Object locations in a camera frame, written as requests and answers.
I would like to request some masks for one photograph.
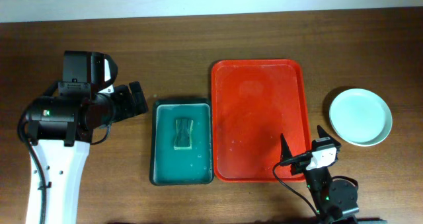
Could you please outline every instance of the wood grain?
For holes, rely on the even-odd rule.
[[[114,58],[116,85],[140,81],[150,107],[167,96],[209,96],[210,68],[220,59],[294,59],[303,69],[312,138],[317,124],[330,127],[328,104],[343,87],[379,94],[393,113],[390,136],[370,148],[344,143],[330,171],[359,181],[358,217],[421,223],[422,26],[423,8],[0,24],[0,222],[24,223],[26,215],[30,160],[15,131],[20,113],[61,78],[64,50],[88,50]],[[151,113],[115,124],[109,140],[91,148],[78,223],[252,223],[312,215],[276,183],[215,178],[203,186],[153,186],[150,149]],[[292,186],[309,197],[304,183]]]

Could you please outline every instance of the sponge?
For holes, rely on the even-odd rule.
[[[188,118],[176,119],[176,137],[174,139],[173,149],[183,150],[192,149],[192,124],[194,121]]]

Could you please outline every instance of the cable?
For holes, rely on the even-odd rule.
[[[46,91],[44,91],[44,93],[42,94],[42,96],[53,96],[54,92],[58,89],[59,87],[59,81],[54,81],[52,85],[50,85]]]
[[[299,192],[295,191],[293,188],[289,187],[284,181],[282,181],[278,175],[276,175],[276,168],[279,166],[280,164],[277,163],[274,167],[273,167],[273,175],[275,176],[275,178],[279,181],[280,184],[282,184],[285,188],[287,188],[289,191],[293,192],[295,195],[299,196],[302,200],[304,200],[304,202],[307,203],[307,205],[311,208],[311,211],[313,211],[313,213],[315,213],[316,217],[319,217],[319,214],[316,212],[316,209],[313,207],[313,205],[311,205],[311,203],[309,202],[309,200],[307,200],[307,198],[305,198],[304,196],[302,196]]]
[[[108,136],[110,135],[110,128],[111,127],[112,127],[112,124],[108,125],[106,135],[104,135],[104,137],[100,141],[92,142],[91,145],[98,145],[98,144],[102,143],[103,141],[106,141]]]
[[[28,141],[28,136],[25,134],[25,125],[28,123],[27,121],[23,122],[23,119],[25,117],[26,114],[26,110],[25,112],[22,114],[22,116],[20,117],[19,123],[18,123],[18,136],[19,139],[21,141],[24,142],[24,144],[26,145],[26,148],[29,151],[29,154],[32,158],[32,160],[35,163],[37,172],[38,172],[38,176],[40,177],[41,180],[41,186],[39,187],[39,190],[41,190],[41,210],[40,210],[40,224],[45,224],[46,222],[46,209],[47,209],[47,184],[46,184],[46,179],[44,176],[44,171],[42,170],[41,164],[40,164],[40,160],[38,160],[38,157],[34,151],[34,149],[32,148],[30,142]]]

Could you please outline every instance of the white plate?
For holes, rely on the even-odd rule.
[[[330,105],[329,118],[342,139],[359,146],[382,142],[392,128],[392,113],[386,102],[365,89],[340,93]]]

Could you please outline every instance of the orange tray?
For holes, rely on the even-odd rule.
[[[211,71],[215,175],[226,182],[272,182],[280,134],[292,155],[311,148],[300,66],[288,59],[225,60]],[[276,174],[304,181],[290,167]]]

